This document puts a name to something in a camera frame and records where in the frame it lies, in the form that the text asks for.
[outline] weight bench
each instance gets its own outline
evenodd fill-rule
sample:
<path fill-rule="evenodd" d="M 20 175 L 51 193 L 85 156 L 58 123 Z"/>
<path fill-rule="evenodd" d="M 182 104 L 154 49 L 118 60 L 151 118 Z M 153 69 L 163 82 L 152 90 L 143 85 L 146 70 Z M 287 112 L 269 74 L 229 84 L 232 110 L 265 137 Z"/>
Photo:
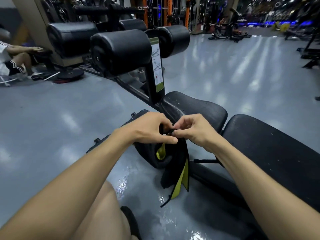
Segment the weight bench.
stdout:
<path fill-rule="evenodd" d="M 59 29 L 68 30 L 67 27 L 72 24 L 63 25 L 64 27 Z M 80 27 L 78 36 L 86 37 L 85 34 L 81 34 Z M 66 34 L 66 37 L 74 37 L 74 35 Z M 161 41 L 159 46 L 152 44 L 155 37 Z M 320 154 L 278 129 L 248 115 L 233 116 L 222 129 L 228 114 L 220 105 L 198 100 L 181 92 L 165 94 L 164 84 L 161 89 L 158 89 L 152 56 L 157 53 L 157 47 L 160 48 L 161 58 L 184 51 L 190 40 L 186 28 L 171 26 L 146 32 L 137 29 L 105 32 L 97 33 L 90 39 L 92 59 L 103 75 L 117 76 L 115 81 L 119 85 L 164 113 L 172 123 L 177 122 L 183 115 L 201 113 L 233 146 L 273 179 L 320 212 L 318 190 Z M 139 67 L 146 68 L 145 83 L 137 83 L 136 79 L 130 79 L 126 74 Z M 95 140 L 95 142 L 98 145 L 101 141 Z M 234 196 L 241 197 L 233 182 L 217 175 L 212 169 L 210 163 L 217 163 L 217 160 L 207 162 L 209 163 L 194 160 L 190 163 L 191 175 L 200 181 L 218 186 Z"/>

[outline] glossy floor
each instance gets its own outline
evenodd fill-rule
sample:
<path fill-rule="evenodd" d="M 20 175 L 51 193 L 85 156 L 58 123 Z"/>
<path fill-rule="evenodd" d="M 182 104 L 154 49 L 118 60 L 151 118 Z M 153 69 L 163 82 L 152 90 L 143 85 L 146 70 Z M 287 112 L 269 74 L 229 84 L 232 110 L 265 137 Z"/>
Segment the glossy floor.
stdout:
<path fill-rule="evenodd" d="M 252 37 L 239 43 L 192 36 L 189 48 L 163 60 L 166 92 L 212 101 L 229 114 L 254 116 L 320 152 L 319 70 L 301 68 L 301 41 Z M 97 137 L 149 109 L 116 83 L 87 74 L 69 84 L 22 82 L 0 87 L 0 226 L 30 197 L 81 157 Z M 189 143 L 195 158 L 213 155 Z M 217 173 L 230 178 L 219 165 Z M 164 208 L 161 172 L 130 147 L 110 173 L 146 239 L 245 239 L 254 219 L 196 180 Z"/>

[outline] person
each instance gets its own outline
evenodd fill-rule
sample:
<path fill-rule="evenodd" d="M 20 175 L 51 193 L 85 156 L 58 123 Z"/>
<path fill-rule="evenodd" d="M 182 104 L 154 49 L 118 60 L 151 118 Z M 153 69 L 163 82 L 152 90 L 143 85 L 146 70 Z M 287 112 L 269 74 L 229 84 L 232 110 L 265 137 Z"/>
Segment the person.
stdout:
<path fill-rule="evenodd" d="M 43 49 L 40 47 L 23 47 L 0 41 L 0 75 L 12 76 L 26 72 L 30 78 L 32 75 L 40 74 L 32 71 L 32 66 L 38 62 L 28 52 L 41 51 Z"/>
<path fill-rule="evenodd" d="M 174 137 L 159 134 L 160 124 L 175 129 Z M 320 239 L 320 214 L 234 148 L 201 114 L 182 116 L 172 125 L 156 112 L 114 130 L 64 170 L 0 229 L 0 239 L 141 240 L 133 213 L 119 207 L 105 180 L 133 142 L 175 144 L 177 138 L 219 158 L 269 239 Z"/>
<path fill-rule="evenodd" d="M 248 26 L 248 23 L 250 22 L 250 19 L 251 19 L 251 15 L 252 15 L 252 6 L 251 6 L 251 3 L 249 3 L 248 7 L 247 7 L 247 10 L 246 10 L 246 22 L 245 22 L 245 26 Z"/>

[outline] foam roller pad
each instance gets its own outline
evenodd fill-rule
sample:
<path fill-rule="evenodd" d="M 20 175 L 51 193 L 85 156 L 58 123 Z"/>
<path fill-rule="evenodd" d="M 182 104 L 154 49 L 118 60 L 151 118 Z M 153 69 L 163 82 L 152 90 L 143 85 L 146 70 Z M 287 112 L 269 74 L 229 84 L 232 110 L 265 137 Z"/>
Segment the foam roller pad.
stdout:
<path fill-rule="evenodd" d="M 138 29 L 141 31 L 147 30 L 146 24 L 141 19 L 120 20 L 119 25 L 121 30 L 132 30 L 132 29 Z"/>
<path fill-rule="evenodd" d="M 159 27 L 161 58 L 183 52 L 190 43 L 189 30 L 182 25 Z"/>
<path fill-rule="evenodd" d="M 117 76 L 139 67 L 151 59 L 151 43 L 138 29 L 97 33 L 91 37 L 91 55 L 99 71 Z"/>
<path fill-rule="evenodd" d="M 90 37 L 96 33 L 92 22 L 53 23 L 47 27 L 48 38 L 62 58 L 89 53 Z"/>

